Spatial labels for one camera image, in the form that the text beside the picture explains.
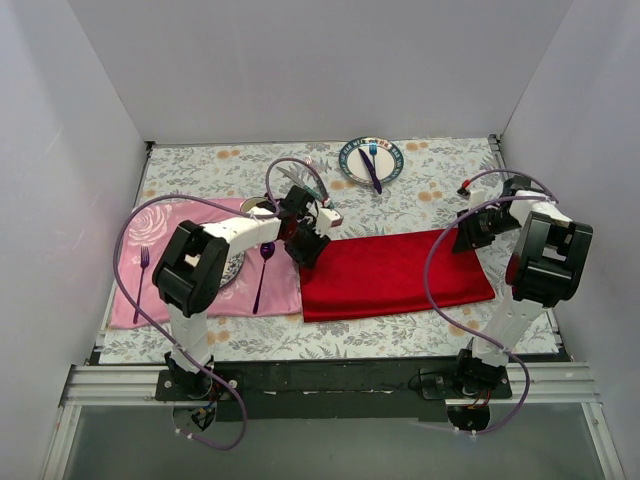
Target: red object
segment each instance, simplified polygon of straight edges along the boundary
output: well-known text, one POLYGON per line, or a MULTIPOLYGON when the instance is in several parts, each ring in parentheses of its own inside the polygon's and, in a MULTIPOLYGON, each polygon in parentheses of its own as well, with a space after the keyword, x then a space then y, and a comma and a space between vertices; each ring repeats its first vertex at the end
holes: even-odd
MULTIPOLYGON (((305 322, 351 320, 431 310, 423 269, 442 230, 332 241, 316 267, 300 269, 305 322)), ((451 253, 456 237, 441 243, 429 273, 440 307, 495 297, 475 251, 451 253)))

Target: white wall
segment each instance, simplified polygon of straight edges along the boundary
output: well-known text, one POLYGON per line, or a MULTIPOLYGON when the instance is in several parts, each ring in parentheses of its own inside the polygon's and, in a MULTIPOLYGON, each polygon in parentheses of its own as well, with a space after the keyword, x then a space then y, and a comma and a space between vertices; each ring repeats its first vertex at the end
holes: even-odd
POLYGON ((629 478, 640 477, 639 89, 640 4, 573 2, 504 135, 508 164, 593 225, 580 288, 557 313, 595 372, 629 478))
POLYGON ((37 478, 144 144, 65 0, 0 0, 0 478, 37 478))
POLYGON ((571 0, 70 0, 145 140, 486 136, 571 0))

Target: dark blue knife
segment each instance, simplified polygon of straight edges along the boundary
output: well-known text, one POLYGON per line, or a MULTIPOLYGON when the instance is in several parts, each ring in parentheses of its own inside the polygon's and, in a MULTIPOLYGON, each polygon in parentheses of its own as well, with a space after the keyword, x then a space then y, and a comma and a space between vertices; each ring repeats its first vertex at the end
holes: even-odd
POLYGON ((382 185, 380 184, 380 180, 378 180, 378 177, 376 177, 376 171, 373 168, 371 160, 369 160, 369 156, 364 153, 364 150, 362 150, 360 147, 358 147, 358 151, 360 152, 360 157, 362 157, 362 163, 364 163, 364 166, 367 167, 367 170, 369 171, 371 181, 373 182, 373 188, 376 189, 376 192, 382 195, 382 185))

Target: pink placemat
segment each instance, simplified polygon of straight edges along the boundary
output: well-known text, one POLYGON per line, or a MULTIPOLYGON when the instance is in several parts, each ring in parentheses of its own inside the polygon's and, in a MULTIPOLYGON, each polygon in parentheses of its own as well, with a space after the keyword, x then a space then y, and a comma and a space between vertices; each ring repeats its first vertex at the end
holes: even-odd
MULTIPOLYGON (((244 199, 225 198, 212 201, 239 209, 244 199)), ((152 205, 140 212, 131 223, 125 235, 120 255, 120 274, 127 291, 133 298, 138 294, 140 282, 140 247, 149 247, 151 263, 145 271, 142 282, 140 305, 159 322, 169 320, 166 305, 160 300, 158 289, 151 283, 151 276, 169 239, 178 224, 184 220, 195 223, 219 222, 233 215, 195 202, 173 202, 152 205)), ((262 273, 262 257, 258 248, 246 252, 244 264, 238 276, 221 288, 208 310, 209 316, 226 315, 235 317, 274 316, 298 313, 302 310, 298 290, 298 270, 284 244, 276 242, 276 253, 267 262, 260 310, 253 315, 253 303, 258 291, 262 273)), ((118 289, 116 291, 110 326, 113 328, 137 328, 148 325, 138 317, 133 324, 134 309, 118 289)))

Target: purple spoon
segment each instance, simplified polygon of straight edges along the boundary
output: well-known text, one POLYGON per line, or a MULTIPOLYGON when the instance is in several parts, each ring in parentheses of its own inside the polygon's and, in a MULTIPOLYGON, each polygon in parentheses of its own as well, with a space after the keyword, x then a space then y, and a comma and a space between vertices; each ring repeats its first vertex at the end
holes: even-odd
POLYGON ((276 253, 276 244, 273 242, 263 243, 260 245, 260 255, 264 259, 262 263, 262 275, 260 275, 260 285, 258 285, 258 293, 256 294, 256 302, 253 304, 253 314, 258 313, 258 306, 260 305, 260 291, 262 290, 262 280, 264 279, 264 267, 267 266, 267 260, 273 257, 276 253))

